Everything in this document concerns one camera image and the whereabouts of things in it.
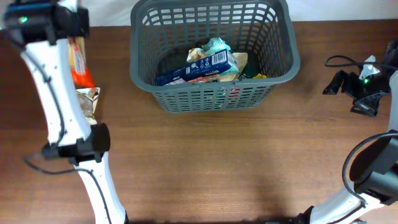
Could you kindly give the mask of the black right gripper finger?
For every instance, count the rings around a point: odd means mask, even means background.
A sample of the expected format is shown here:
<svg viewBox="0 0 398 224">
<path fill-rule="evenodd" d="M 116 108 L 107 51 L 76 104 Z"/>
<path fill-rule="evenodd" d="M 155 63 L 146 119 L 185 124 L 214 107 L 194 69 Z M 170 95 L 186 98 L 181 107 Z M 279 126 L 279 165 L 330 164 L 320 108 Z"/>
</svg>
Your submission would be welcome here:
<svg viewBox="0 0 398 224">
<path fill-rule="evenodd" d="M 375 93 L 359 100 L 354 100 L 351 107 L 352 113 L 362 114 L 369 117 L 376 117 L 378 114 L 380 100 L 386 94 L 384 92 Z"/>
<path fill-rule="evenodd" d="M 346 72 L 340 70 L 335 74 L 330 84 L 325 87 L 322 94 L 323 95 L 336 95 L 342 86 L 344 80 L 346 79 Z"/>
</svg>

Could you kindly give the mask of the San Remo spaghetti pack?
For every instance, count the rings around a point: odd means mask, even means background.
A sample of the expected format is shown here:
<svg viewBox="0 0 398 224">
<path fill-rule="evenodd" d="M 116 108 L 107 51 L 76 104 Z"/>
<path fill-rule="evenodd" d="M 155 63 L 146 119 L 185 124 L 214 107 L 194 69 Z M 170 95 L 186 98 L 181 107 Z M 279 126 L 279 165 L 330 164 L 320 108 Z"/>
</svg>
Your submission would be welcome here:
<svg viewBox="0 0 398 224">
<path fill-rule="evenodd" d="M 83 37 L 70 37 L 69 61 L 74 84 L 79 88 L 94 88 L 95 84 L 86 65 L 85 40 Z"/>
</svg>

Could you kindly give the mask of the beige granola pouch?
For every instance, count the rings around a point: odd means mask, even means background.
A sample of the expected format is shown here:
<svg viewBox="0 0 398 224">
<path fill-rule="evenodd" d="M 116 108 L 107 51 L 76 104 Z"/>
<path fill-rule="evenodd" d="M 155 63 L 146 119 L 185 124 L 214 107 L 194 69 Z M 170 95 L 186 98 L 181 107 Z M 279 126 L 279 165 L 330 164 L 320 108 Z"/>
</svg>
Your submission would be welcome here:
<svg viewBox="0 0 398 224">
<path fill-rule="evenodd" d="M 95 119 L 96 105 L 100 95 L 100 88 L 80 88 L 76 89 L 76 94 L 80 102 L 82 112 L 90 125 L 96 125 Z"/>
</svg>

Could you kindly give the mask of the green Nescafe coffee bag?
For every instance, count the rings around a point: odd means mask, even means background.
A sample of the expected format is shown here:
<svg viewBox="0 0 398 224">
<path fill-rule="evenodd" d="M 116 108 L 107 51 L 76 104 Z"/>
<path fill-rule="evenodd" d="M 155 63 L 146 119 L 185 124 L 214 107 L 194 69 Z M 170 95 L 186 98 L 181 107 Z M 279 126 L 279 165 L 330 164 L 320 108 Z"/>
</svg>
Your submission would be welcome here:
<svg viewBox="0 0 398 224">
<path fill-rule="evenodd" d="M 248 52 L 248 60 L 246 66 L 244 67 L 242 74 L 238 78 L 238 83 L 241 83 L 246 79 L 256 79 L 256 76 L 260 75 L 262 77 L 262 70 L 259 66 L 258 56 L 254 52 Z M 268 89 L 266 87 L 242 87 L 239 89 L 239 103 L 253 103 L 254 101 L 262 101 L 268 94 Z"/>
</svg>

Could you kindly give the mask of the blue tissue pack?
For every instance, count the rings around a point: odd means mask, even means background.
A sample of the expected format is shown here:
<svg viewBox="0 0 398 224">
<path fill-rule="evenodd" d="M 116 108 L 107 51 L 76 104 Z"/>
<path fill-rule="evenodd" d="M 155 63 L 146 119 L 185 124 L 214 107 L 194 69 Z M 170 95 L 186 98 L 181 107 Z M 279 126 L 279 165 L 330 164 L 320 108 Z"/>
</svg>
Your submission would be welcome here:
<svg viewBox="0 0 398 224">
<path fill-rule="evenodd" d="M 215 54 L 190 62 L 188 65 L 163 73 L 155 79 L 157 86 L 183 83 L 219 82 L 225 78 L 231 81 L 239 74 L 238 61 L 229 50 L 220 50 Z"/>
</svg>

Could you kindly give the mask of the small mint green packet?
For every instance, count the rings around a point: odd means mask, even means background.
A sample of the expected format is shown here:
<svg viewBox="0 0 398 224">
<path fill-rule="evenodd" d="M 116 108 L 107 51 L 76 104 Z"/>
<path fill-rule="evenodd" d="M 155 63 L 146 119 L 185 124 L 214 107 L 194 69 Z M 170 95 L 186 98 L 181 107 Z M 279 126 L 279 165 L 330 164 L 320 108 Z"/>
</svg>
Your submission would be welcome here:
<svg viewBox="0 0 398 224">
<path fill-rule="evenodd" d="M 221 50 L 228 50 L 233 52 L 231 47 L 220 37 L 214 37 L 209 42 L 201 47 L 207 55 L 215 54 Z"/>
</svg>

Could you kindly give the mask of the beige paper pouch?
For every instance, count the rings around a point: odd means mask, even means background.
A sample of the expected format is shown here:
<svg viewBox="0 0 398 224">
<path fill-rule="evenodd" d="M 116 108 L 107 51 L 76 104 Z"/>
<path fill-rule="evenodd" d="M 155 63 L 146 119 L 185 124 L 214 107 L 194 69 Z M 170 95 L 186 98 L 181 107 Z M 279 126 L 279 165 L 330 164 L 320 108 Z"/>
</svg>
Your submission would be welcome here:
<svg viewBox="0 0 398 224">
<path fill-rule="evenodd" d="M 239 74 L 236 75 L 235 78 L 233 79 L 233 80 L 235 80 L 240 76 L 241 72 L 243 71 L 244 67 L 246 66 L 246 63 L 248 60 L 248 54 L 247 53 L 232 53 L 232 54 L 236 57 L 236 59 L 238 61 L 238 68 L 239 68 Z M 207 56 L 210 56 L 210 55 L 207 55 L 203 49 L 194 48 L 189 51 L 188 57 L 187 57 L 187 62 L 189 64 L 190 62 L 195 62 L 195 61 L 205 58 Z M 227 79 L 223 78 L 219 82 L 227 82 Z"/>
</svg>

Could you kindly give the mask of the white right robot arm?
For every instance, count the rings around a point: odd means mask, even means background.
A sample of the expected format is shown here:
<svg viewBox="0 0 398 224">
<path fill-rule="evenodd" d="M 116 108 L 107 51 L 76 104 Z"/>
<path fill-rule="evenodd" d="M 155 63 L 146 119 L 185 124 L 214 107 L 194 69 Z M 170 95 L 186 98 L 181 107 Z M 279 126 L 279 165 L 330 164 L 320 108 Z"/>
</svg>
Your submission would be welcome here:
<svg viewBox="0 0 398 224">
<path fill-rule="evenodd" d="M 386 47 L 381 62 L 370 56 L 363 62 L 347 59 L 360 73 L 340 70 L 324 89 L 325 95 L 347 94 L 351 112 L 377 116 L 383 96 L 391 96 L 389 124 L 385 133 L 368 137 L 346 157 L 341 177 L 343 188 L 331 199 L 289 220 L 289 223 L 360 223 L 365 213 L 397 202 L 397 42 Z"/>
</svg>

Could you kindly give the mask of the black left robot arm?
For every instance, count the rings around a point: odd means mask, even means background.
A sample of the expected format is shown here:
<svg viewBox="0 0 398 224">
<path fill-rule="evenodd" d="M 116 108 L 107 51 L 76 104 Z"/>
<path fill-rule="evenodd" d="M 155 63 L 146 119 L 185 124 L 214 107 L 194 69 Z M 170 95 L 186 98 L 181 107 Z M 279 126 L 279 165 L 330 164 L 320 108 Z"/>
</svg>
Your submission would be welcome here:
<svg viewBox="0 0 398 224">
<path fill-rule="evenodd" d="M 45 159 L 66 158 L 80 175 L 96 223 L 128 223 L 109 169 L 110 134 L 91 125 L 78 100 L 70 71 L 68 40 L 88 37 L 88 9 L 78 1 L 14 1 L 3 15 L 9 42 L 34 80 L 48 128 Z"/>
</svg>

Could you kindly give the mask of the grey plastic basket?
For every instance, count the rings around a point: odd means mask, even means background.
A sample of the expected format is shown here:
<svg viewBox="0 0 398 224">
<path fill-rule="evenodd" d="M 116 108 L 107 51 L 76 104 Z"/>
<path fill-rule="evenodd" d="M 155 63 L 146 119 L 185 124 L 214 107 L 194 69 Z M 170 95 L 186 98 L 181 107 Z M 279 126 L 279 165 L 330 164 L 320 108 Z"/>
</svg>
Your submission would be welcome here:
<svg viewBox="0 0 398 224">
<path fill-rule="evenodd" d="M 188 51 L 213 37 L 234 52 L 254 52 L 262 77 L 238 83 L 157 86 L 155 79 L 185 65 Z M 240 110 L 239 87 L 266 87 L 291 80 L 300 69 L 294 28 L 285 0 L 139 1 L 131 11 L 130 76 L 171 113 Z"/>
</svg>

